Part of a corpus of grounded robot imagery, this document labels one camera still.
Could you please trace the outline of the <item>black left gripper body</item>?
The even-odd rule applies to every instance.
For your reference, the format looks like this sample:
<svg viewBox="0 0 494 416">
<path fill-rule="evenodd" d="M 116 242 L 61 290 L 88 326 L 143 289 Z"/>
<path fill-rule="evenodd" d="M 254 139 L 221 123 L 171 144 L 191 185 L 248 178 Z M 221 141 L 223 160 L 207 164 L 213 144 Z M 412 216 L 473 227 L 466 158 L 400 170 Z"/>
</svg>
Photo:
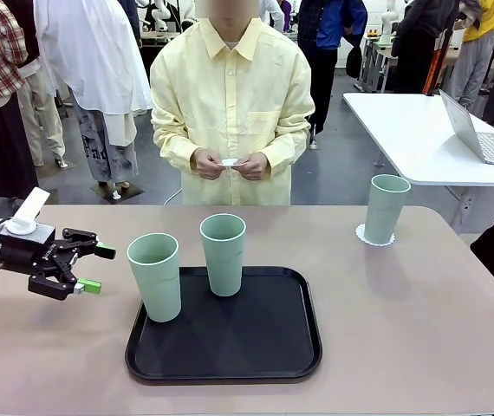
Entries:
<svg viewBox="0 0 494 416">
<path fill-rule="evenodd" d="M 0 264 L 4 270 L 14 271 L 24 275 L 55 275 L 60 271 L 54 257 L 59 250 L 66 250 L 67 243 L 55 240 L 52 244 L 39 246 L 16 246 L 0 243 Z"/>
</svg>

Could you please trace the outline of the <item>person's right hand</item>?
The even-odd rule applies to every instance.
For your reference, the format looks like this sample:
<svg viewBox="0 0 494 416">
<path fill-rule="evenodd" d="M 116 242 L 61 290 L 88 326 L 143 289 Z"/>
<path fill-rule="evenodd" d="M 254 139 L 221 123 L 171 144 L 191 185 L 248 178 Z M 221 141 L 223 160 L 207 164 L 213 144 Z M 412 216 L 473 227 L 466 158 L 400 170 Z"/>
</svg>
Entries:
<svg viewBox="0 0 494 416">
<path fill-rule="evenodd" d="M 210 149 L 197 148 L 190 158 L 191 169 L 202 179 L 215 180 L 225 167 L 217 153 Z"/>
</svg>

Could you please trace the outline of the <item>person's left hand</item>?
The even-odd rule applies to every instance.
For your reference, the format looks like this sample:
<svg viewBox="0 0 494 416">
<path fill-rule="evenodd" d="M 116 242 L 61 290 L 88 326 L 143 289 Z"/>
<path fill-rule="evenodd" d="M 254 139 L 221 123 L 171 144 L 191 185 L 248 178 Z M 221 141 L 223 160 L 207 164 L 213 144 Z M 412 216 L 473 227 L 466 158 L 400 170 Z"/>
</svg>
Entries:
<svg viewBox="0 0 494 416">
<path fill-rule="evenodd" d="M 232 168 L 246 180 L 260 181 L 267 176 L 269 162 L 264 153 L 257 152 L 240 159 Z"/>
</svg>

